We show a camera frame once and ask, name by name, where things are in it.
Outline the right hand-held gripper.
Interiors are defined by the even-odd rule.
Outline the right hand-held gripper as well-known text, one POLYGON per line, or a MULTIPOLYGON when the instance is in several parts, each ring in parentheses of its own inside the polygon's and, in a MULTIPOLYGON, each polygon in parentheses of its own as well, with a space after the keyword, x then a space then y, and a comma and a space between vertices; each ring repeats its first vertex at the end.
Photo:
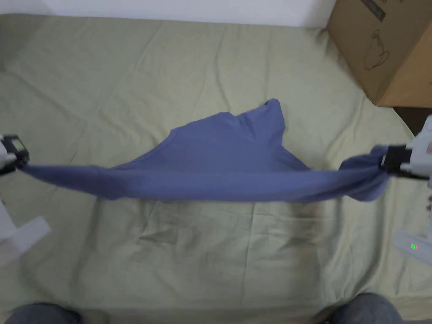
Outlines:
MULTIPOLYGON (((429 115, 414 140, 406 145, 391 145, 381 160, 381 169, 393 176, 423 176, 432 188, 432 116, 429 115)), ((403 231, 393 233, 393 245, 418 261, 432 265, 432 212, 421 236, 403 231)))

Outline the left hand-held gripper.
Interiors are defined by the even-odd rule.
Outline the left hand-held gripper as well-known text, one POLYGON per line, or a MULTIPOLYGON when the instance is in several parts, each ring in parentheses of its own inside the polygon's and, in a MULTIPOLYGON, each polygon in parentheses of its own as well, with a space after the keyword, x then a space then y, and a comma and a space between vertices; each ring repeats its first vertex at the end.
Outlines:
MULTIPOLYGON (((4 176, 24 167, 29 152, 18 135, 0 137, 0 175, 4 176)), ((39 240, 48 235, 50 227, 43 217, 36 217, 16 227, 4 204, 0 203, 0 265, 7 266, 28 252, 39 240)))

